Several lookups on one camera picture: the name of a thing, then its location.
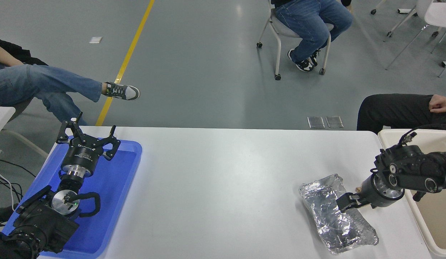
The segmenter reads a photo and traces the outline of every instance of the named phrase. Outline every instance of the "hand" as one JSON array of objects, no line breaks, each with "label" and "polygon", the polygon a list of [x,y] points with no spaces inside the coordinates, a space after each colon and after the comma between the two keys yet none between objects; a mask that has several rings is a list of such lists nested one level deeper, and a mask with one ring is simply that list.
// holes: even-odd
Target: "hand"
[{"label": "hand", "polygon": [[442,95],[433,95],[429,101],[429,110],[432,113],[446,112],[446,97]]}]

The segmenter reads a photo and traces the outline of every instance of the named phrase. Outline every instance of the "black pants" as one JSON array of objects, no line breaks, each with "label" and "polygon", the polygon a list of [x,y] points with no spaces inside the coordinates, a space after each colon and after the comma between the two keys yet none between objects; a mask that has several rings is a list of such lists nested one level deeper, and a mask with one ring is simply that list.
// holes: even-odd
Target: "black pants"
[{"label": "black pants", "polygon": [[378,134],[383,126],[414,128],[426,124],[446,123],[445,113],[432,113],[429,101],[432,95],[370,95],[361,104],[358,131]]}]

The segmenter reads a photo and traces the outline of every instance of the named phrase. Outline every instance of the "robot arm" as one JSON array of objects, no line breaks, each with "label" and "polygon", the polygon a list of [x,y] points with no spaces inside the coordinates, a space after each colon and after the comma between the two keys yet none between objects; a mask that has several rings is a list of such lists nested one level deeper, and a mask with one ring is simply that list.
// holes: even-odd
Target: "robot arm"
[{"label": "robot arm", "polygon": [[[65,121],[60,128],[57,144],[68,144],[69,149],[63,159],[60,184],[53,192],[47,185],[23,202],[16,213],[15,229],[6,236],[0,232],[0,259],[35,259],[41,251],[59,253],[63,246],[78,229],[77,217],[91,217],[100,210],[100,195],[95,192],[80,194],[84,179],[93,175],[100,156],[111,160],[120,145],[113,134],[98,139],[84,134],[75,122]],[[68,140],[65,130],[70,128],[73,138]],[[112,149],[103,150],[103,146],[111,143]],[[95,210],[82,213],[80,200],[94,198]]]},{"label": "robot arm", "polygon": [[376,168],[361,190],[337,199],[341,212],[368,204],[372,208],[389,206],[403,197],[404,189],[417,191],[415,201],[426,193],[446,189],[446,152],[423,154],[418,146],[407,146],[414,136],[415,132],[403,136],[399,144],[381,149],[374,162]]}]

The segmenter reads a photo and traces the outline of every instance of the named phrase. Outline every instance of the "crumpled aluminum foil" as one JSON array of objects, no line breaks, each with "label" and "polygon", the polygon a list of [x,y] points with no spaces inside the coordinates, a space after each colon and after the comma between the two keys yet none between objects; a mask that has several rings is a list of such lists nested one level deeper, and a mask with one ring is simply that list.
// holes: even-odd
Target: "crumpled aluminum foil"
[{"label": "crumpled aluminum foil", "polygon": [[299,189],[309,209],[320,238],[331,254],[339,254],[363,245],[378,244],[375,229],[352,208],[345,213],[338,209],[336,199],[346,193],[343,179],[337,174],[304,183]]}]

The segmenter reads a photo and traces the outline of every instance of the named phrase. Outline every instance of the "beige bin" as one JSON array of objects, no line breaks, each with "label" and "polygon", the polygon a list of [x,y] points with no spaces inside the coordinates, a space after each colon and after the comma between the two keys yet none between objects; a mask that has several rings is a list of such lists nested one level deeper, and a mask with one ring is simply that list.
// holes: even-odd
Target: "beige bin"
[{"label": "beige bin", "polygon": [[[383,148],[387,149],[399,142],[408,129],[384,129],[378,137]],[[424,154],[446,151],[446,131],[417,129],[417,135],[408,145],[418,145]],[[436,194],[426,194],[419,202],[405,192],[413,215],[433,258],[446,258],[446,190]]]}]

